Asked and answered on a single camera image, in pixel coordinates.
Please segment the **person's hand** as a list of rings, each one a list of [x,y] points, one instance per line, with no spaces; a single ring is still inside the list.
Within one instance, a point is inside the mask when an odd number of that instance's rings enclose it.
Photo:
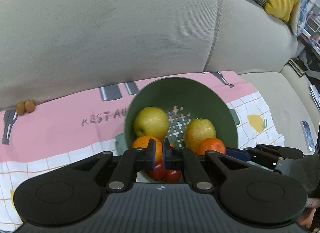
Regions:
[[[298,224],[311,232],[319,232],[319,198],[308,198]]]

